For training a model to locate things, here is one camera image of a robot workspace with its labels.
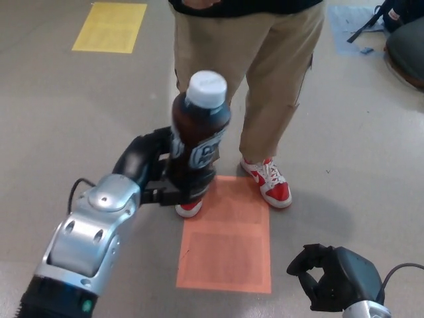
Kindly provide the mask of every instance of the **shoe sole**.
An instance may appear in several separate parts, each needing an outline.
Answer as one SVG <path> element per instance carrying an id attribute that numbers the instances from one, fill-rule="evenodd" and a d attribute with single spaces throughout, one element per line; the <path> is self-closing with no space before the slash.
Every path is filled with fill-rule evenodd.
<path id="1" fill-rule="evenodd" d="M 189 219 L 190 217 L 194 217 L 196 214 L 198 214 L 202 206 L 203 206 L 203 202 L 200 201 L 200 203 L 196 205 L 192 210 L 187 211 L 183 209 L 181 205 L 177 205 L 175 206 L 175 211 L 180 217 Z"/>

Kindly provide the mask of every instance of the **orange paper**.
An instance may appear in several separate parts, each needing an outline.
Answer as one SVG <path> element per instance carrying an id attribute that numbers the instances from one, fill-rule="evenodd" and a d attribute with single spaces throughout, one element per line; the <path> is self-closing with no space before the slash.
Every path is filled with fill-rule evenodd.
<path id="1" fill-rule="evenodd" d="M 271 293 L 268 205 L 250 178 L 217 177 L 184 221 L 177 287 Z"/>

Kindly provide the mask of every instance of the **sneaker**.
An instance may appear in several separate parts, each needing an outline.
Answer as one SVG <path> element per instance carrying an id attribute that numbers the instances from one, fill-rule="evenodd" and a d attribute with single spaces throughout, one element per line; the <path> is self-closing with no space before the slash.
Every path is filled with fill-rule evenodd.
<path id="1" fill-rule="evenodd" d="M 201 206 L 203 205 L 203 201 L 200 200 L 195 203 L 185 204 L 185 205 L 177 205 L 175 206 L 175 210 L 178 215 L 181 217 L 194 217 L 199 213 Z"/>
<path id="2" fill-rule="evenodd" d="M 251 164 L 243 158 L 240 165 L 254 178 L 260 187 L 260 193 L 272 207 L 283 209 L 292 204 L 289 185 L 272 158 L 258 164 Z"/>

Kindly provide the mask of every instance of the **floor mat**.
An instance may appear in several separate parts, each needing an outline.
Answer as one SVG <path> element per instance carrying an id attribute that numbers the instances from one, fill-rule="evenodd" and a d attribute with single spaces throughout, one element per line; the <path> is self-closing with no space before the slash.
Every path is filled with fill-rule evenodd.
<path id="1" fill-rule="evenodd" d="M 374 26 L 362 31 L 362 34 L 355 42 L 347 42 L 373 15 L 374 7 L 357 7 L 351 5 L 330 5 L 328 7 L 327 16 L 331 25 L 336 51 L 339 54 L 350 56 L 384 55 L 383 48 L 388 33 L 384 29 L 381 18 Z"/>
<path id="2" fill-rule="evenodd" d="M 251 178 L 219 176 L 184 221 L 177 287 L 271 293 L 269 223 Z"/>
<path id="3" fill-rule="evenodd" d="M 146 8 L 140 3 L 94 3 L 72 50 L 133 53 Z"/>

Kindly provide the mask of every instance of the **white bottle cap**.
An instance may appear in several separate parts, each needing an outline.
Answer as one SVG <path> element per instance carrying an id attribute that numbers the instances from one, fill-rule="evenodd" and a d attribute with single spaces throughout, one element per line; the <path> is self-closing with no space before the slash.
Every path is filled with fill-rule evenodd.
<path id="1" fill-rule="evenodd" d="M 214 109 L 225 102 L 227 81 L 218 73 L 200 71 L 194 74 L 187 89 L 186 97 L 196 106 Z"/>

